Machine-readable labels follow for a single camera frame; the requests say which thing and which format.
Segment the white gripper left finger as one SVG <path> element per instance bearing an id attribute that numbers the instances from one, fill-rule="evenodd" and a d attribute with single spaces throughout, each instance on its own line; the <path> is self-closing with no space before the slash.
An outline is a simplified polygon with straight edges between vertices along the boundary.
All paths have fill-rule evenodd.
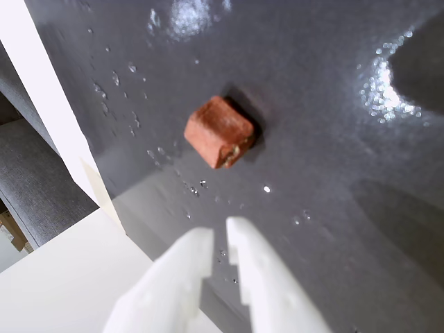
<path id="1" fill-rule="evenodd" d="M 116 301 L 104 332 L 204 332 L 202 283 L 212 274 L 214 231 L 194 228 Z"/>

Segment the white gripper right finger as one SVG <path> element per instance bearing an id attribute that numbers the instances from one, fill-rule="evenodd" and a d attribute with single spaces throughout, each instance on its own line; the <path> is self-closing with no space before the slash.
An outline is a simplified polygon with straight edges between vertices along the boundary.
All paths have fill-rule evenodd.
<path id="1" fill-rule="evenodd" d="M 248 219 L 226 220 L 228 256 L 253 332 L 329 332 L 330 327 L 284 261 Z"/>

